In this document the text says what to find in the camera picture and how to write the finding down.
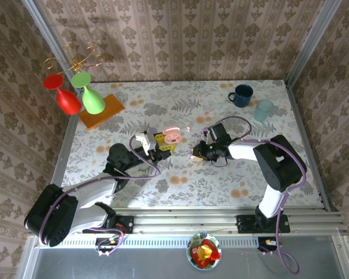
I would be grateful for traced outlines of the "pink earbud charging case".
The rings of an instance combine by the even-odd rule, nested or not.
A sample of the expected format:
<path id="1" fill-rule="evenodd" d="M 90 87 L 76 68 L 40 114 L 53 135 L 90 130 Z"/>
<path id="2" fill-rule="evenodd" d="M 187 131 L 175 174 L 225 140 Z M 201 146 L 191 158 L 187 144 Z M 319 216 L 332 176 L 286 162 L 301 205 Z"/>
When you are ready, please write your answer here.
<path id="1" fill-rule="evenodd" d="M 173 126 L 163 130 L 164 142 L 168 145 L 178 144 L 181 141 L 181 135 L 179 134 L 180 127 Z"/>

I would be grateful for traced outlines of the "floral patterned tablecloth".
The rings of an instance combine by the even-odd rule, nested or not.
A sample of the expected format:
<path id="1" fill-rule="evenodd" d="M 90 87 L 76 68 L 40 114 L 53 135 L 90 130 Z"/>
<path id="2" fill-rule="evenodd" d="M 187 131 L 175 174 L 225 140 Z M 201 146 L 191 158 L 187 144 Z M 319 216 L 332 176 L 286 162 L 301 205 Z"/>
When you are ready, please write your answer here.
<path id="1" fill-rule="evenodd" d="M 307 158 L 284 82 L 249 81 L 254 93 L 245 108 L 228 99 L 237 81 L 176 81 L 144 83 L 95 83 L 101 95 L 113 94 L 125 107 L 92 130 L 79 122 L 70 150 L 63 186 L 80 183 L 101 173 L 109 148 L 130 145 L 130 138 L 155 127 L 180 127 L 181 141 L 174 154 L 159 163 L 161 174 L 152 168 L 129 171 L 138 180 L 129 181 L 112 198 L 114 208 L 146 206 L 246 206 L 261 201 L 266 181 L 259 165 L 250 160 L 219 159 L 216 163 L 195 162 L 192 148 L 203 138 L 202 130 L 221 121 L 231 137 L 270 139 L 285 136 L 302 159 Z M 268 118 L 255 120 L 258 101 L 268 99 L 274 110 Z"/>

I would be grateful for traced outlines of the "orange wooden board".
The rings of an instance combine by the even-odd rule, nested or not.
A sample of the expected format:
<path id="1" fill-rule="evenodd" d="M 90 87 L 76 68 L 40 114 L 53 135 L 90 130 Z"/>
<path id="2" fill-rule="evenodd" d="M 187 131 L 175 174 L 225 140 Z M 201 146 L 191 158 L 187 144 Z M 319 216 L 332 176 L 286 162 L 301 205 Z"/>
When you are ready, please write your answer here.
<path id="1" fill-rule="evenodd" d="M 92 115 L 91 113 L 88 113 L 86 110 L 83 110 L 79 113 L 80 120 L 85 124 L 88 130 L 96 128 L 103 122 L 110 119 L 112 116 L 120 113 L 122 110 L 125 109 L 123 104 L 113 94 L 110 94 L 107 97 L 105 97 L 104 101 L 105 109 L 97 115 Z"/>

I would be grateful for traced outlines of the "dark blue mug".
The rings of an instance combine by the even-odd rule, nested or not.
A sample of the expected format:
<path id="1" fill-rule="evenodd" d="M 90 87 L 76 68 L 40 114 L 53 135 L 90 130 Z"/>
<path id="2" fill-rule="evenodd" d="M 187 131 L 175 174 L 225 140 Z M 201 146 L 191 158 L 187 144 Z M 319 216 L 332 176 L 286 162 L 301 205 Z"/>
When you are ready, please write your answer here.
<path id="1" fill-rule="evenodd" d="M 238 85 L 234 92 L 228 94 L 228 99 L 238 108 L 244 108 L 248 106 L 254 90 L 247 84 Z"/>

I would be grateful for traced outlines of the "teal translucent tumbler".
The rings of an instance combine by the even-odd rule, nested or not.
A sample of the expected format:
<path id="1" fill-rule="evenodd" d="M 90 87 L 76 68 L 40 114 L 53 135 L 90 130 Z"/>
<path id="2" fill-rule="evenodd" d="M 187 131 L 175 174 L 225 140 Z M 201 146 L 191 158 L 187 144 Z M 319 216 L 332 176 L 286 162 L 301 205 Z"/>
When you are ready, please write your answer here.
<path id="1" fill-rule="evenodd" d="M 262 99 L 258 101 L 255 109 L 255 120 L 259 122 L 265 121 L 268 116 L 273 112 L 274 104 L 268 99 Z"/>

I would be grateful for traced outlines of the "green plastic wine glass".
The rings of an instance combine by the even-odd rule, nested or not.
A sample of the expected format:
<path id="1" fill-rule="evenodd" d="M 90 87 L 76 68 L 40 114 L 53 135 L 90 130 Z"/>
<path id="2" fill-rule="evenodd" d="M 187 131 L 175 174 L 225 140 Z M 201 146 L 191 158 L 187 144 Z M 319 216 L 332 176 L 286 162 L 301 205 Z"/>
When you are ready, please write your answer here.
<path id="1" fill-rule="evenodd" d="M 96 91 L 89 87 L 92 80 L 91 74 L 87 72 L 76 73 L 72 79 L 71 84 L 75 88 L 83 88 L 82 102 L 86 111 L 92 115 L 100 114 L 105 109 L 105 101 L 103 97 Z"/>

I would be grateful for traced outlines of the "red plastic wine glass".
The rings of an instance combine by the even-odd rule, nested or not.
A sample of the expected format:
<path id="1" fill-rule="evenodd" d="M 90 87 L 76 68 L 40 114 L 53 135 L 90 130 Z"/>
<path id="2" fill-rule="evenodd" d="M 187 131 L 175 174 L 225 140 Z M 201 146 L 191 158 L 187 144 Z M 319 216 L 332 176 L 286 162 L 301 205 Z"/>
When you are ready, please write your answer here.
<path id="1" fill-rule="evenodd" d="M 44 79 L 43 86 L 48 90 L 57 90 L 56 100 L 59 107 L 66 115 L 75 115 L 81 109 L 81 102 L 73 92 L 61 88 L 63 82 L 63 76 L 51 74 Z"/>

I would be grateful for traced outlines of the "floral rimmed plate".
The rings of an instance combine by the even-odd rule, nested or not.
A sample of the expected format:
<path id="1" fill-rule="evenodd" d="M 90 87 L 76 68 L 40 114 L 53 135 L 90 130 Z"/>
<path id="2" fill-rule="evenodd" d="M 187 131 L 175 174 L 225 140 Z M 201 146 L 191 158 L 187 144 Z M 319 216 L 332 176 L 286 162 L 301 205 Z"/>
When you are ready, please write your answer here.
<path id="1" fill-rule="evenodd" d="M 191 265 L 193 267 L 195 267 L 196 269 L 199 269 L 199 270 L 212 270 L 214 267 L 217 266 L 217 264 L 219 263 L 220 259 L 217 260 L 214 264 L 209 264 L 208 266 L 206 266 L 205 269 L 200 269 L 192 260 L 191 258 L 191 252 L 190 252 L 190 249 L 199 245 L 202 240 L 204 239 L 209 239 L 210 241 L 212 241 L 214 243 L 214 245 L 218 248 L 218 251 L 220 252 L 220 259 L 221 259 L 221 255 L 222 255 L 222 250 L 221 250 L 221 246 L 220 246 L 220 242 L 216 239 L 215 236 L 213 236 L 212 234 L 208 233 L 208 232 L 199 232 L 199 233 L 196 233 L 194 234 L 188 244 L 187 244 L 187 248 L 186 248 L 186 255 L 187 255 L 187 258 L 188 258 L 188 261 L 191 263 Z"/>

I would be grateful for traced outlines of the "yellow wrapped candy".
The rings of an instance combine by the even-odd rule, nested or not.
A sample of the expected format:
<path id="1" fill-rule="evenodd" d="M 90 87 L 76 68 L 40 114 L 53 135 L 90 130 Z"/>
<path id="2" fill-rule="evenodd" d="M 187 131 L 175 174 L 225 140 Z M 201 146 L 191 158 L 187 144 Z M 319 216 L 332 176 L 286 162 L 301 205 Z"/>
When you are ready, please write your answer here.
<path id="1" fill-rule="evenodd" d="M 199 260 L 204 261 L 210 258 L 212 255 L 212 249 L 207 244 L 199 245 L 197 248 L 197 256 Z"/>

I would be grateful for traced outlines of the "red snack wrapper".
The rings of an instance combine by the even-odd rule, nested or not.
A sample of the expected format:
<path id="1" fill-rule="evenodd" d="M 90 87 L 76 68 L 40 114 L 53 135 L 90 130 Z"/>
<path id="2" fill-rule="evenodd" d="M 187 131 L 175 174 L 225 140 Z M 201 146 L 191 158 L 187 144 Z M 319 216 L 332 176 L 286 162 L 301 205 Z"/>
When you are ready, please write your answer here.
<path id="1" fill-rule="evenodd" d="M 206 260 L 204 260 L 204 261 L 199 260 L 199 258 L 197 256 L 197 248 L 198 248 L 199 245 L 202 245 L 202 244 L 207 244 L 212 249 L 211 257 L 206 259 Z M 208 266 L 211 263 L 214 264 L 217 260 L 220 259 L 220 252 L 218 251 L 218 248 L 214 245 L 214 243 L 212 241 L 210 241 L 209 239 L 204 239 L 204 240 L 202 240 L 202 242 L 199 245 L 191 248 L 190 252 L 191 252 L 191 258 L 192 258 L 193 262 L 200 269 L 205 269 L 206 266 Z"/>

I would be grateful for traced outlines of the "grey metal bench panel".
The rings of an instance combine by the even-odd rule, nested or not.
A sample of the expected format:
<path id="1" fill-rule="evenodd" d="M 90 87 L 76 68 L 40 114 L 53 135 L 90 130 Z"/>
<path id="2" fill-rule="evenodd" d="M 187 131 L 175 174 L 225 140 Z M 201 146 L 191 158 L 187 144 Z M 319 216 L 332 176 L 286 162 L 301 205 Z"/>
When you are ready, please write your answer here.
<path id="1" fill-rule="evenodd" d="M 292 275 L 278 255 L 257 248 L 222 248 L 212 270 L 196 269 L 186 248 L 125 249 L 109 256 L 95 249 L 54 249 L 29 237 L 15 279 L 349 279 L 349 237 L 297 240 L 283 247 L 295 257 Z"/>

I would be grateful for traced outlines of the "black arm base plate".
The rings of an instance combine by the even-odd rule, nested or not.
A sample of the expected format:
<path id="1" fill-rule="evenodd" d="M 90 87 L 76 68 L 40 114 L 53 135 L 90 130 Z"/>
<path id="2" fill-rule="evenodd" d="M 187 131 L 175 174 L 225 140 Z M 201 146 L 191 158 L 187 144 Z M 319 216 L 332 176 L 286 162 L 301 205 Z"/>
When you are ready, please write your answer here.
<path id="1" fill-rule="evenodd" d="M 236 216 L 236 225 L 240 234 L 275 233 L 276 223 L 277 216 L 269 219 L 253 214 Z M 291 231 L 288 217 L 285 214 L 280 216 L 279 231 L 281 233 Z"/>
<path id="2" fill-rule="evenodd" d="M 123 234 L 132 234 L 134 228 L 133 216 L 121 216 L 108 217 L 101 227 L 89 228 L 82 231 L 84 234 L 91 233 L 116 233 L 117 230 Z"/>

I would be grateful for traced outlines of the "long aluminium base rail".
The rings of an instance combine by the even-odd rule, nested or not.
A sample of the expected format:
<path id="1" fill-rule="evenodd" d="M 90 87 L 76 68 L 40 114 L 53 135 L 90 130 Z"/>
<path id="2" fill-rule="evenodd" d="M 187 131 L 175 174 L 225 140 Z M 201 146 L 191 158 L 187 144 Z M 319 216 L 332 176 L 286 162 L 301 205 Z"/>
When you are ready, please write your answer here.
<path id="1" fill-rule="evenodd" d="M 134 216 L 135 234 L 178 234 L 189 235 L 198 231 L 209 231 L 216 235 L 237 234 L 237 216 L 253 215 L 251 207 L 231 206 L 164 206 L 151 208 L 115 208 L 118 215 Z M 284 210 L 294 235 L 345 234 L 347 226 L 341 214 L 320 208 L 294 208 Z"/>

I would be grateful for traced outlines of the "aluminium frame post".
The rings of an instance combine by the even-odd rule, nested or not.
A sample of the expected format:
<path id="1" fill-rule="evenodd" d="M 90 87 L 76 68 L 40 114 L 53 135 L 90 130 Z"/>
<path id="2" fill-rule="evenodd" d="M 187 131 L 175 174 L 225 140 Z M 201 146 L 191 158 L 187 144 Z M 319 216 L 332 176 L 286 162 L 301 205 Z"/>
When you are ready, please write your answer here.
<path id="1" fill-rule="evenodd" d="M 63 51 L 63 45 L 57 39 L 56 34 L 51 27 L 49 20 L 46 18 L 45 13 L 42 11 L 38 1 L 22 0 L 22 2 L 49 45 L 54 57 L 65 62 L 69 62 L 69 58 Z"/>
<path id="2" fill-rule="evenodd" d="M 292 88 L 298 80 L 305 65 L 308 63 L 315 48 L 319 44 L 324 32 L 326 31 L 330 21 L 339 8 L 342 0 L 325 0 L 318 17 L 316 18 L 302 48 L 300 49 L 286 79 L 287 88 Z"/>

